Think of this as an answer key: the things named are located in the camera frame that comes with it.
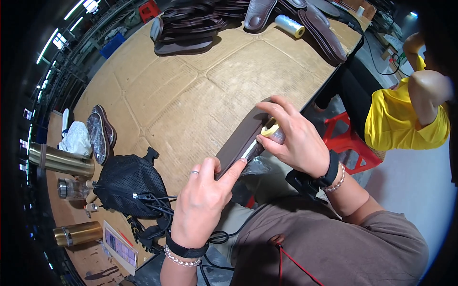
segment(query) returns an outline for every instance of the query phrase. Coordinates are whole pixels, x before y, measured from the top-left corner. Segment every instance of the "black pants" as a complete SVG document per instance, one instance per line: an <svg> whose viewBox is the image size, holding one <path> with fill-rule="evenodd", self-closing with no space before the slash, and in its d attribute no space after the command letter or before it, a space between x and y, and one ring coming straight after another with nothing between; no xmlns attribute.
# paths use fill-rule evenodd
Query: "black pants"
<svg viewBox="0 0 458 286"><path fill-rule="evenodd" d="M350 117L351 127L364 139L364 129L372 104L372 93L382 86L371 72L353 57L339 67L334 77L315 100L316 105L326 109L331 99L338 94Z"/></svg>

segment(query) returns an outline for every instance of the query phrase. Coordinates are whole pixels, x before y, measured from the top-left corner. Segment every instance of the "red plastic stool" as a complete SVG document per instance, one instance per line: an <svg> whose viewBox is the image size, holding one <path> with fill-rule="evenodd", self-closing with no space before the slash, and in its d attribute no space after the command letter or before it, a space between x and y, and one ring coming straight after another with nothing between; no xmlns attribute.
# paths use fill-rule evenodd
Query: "red plastic stool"
<svg viewBox="0 0 458 286"><path fill-rule="evenodd" d="M336 127L336 123L339 120L345 122L349 126L348 130L339 136L331 138L334 128ZM345 166L348 174L353 175L380 165L382 160L376 154L374 154L369 146L367 146L364 141L361 140L358 134L356 134L356 132L351 129L350 118L348 117L347 112L339 114L333 118L326 119L324 124L328 124L328 126L326 133L323 136L323 141L329 150L332 149L337 153L341 153L351 149L359 155L354 169L349 169L347 166Z"/></svg>
<svg viewBox="0 0 458 286"><path fill-rule="evenodd" d="M140 12L140 17L142 17L143 23L146 24L151 17L156 17L157 15L161 14L159 7L153 0L149 0L145 4L141 5L138 8Z"/></svg>

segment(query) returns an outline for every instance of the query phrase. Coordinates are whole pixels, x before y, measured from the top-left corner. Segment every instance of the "gold thermos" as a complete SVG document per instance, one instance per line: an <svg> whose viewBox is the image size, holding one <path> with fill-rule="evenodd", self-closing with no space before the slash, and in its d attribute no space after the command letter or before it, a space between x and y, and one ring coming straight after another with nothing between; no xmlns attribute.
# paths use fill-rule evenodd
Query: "gold thermos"
<svg viewBox="0 0 458 286"><path fill-rule="evenodd" d="M72 176L92 178L94 175L93 159L65 152L46 144L30 142L29 160L40 168Z"/></svg>
<svg viewBox="0 0 458 286"><path fill-rule="evenodd" d="M53 229L58 246L72 246L104 237L104 231L98 221L90 221L72 226Z"/></svg>

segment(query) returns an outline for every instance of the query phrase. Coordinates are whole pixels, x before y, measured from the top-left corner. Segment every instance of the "blue crate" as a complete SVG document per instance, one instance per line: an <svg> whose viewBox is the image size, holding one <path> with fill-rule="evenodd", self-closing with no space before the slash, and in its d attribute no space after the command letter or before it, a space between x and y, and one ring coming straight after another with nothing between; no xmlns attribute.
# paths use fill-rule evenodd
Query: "blue crate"
<svg viewBox="0 0 458 286"><path fill-rule="evenodd" d="M100 54L108 59L112 53L115 52L115 50L117 48L119 48L120 45L122 45L122 43L124 43L125 39L124 37L121 35L121 33L117 33L116 36L114 38L111 39L111 41L108 42L108 44L106 44L101 50L100 50Z"/></svg>

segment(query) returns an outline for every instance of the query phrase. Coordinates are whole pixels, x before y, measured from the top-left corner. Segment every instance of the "black wrist strap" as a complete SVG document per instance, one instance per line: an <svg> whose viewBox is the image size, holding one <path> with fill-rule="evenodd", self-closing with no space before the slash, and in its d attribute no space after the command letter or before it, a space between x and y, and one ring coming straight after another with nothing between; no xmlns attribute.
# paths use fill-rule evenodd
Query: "black wrist strap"
<svg viewBox="0 0 458 286"><path fill-rule="evenodd" d="M208 249L208 242L201 248L186 248L182 247L175 243L170 237L169 232L165 232L165 243L169 247L170 251L175 253L176 255L183 257L183 258L199 258L202 257Z"/></svg>
<svg viewBox="0 0 458 286"><path fill-rule="evenodd" d="M337 154L334 150L329 150L329 169L327 170L326 175L313 180L312 184L320 188L327 188L331 186L336 179L338 171L339 154Z"/></svg>

